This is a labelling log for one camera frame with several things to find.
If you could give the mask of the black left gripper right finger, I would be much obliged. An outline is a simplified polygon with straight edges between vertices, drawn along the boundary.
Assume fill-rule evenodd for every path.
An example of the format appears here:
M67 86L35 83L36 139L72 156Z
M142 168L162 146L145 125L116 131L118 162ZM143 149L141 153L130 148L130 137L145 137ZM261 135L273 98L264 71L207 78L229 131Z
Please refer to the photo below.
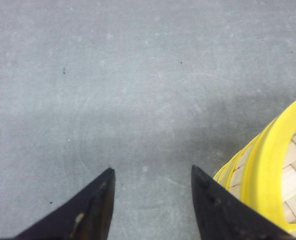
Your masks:
M195 217L202 240L296 240L235 198L201 168L191 168Z

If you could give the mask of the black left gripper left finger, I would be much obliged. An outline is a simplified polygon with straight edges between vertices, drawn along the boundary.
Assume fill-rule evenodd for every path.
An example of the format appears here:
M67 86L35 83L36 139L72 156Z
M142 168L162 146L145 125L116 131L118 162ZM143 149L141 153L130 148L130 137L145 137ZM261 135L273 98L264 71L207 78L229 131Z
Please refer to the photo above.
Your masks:
M115 170L107 168L62 206L15 240L106 240L113 218Z

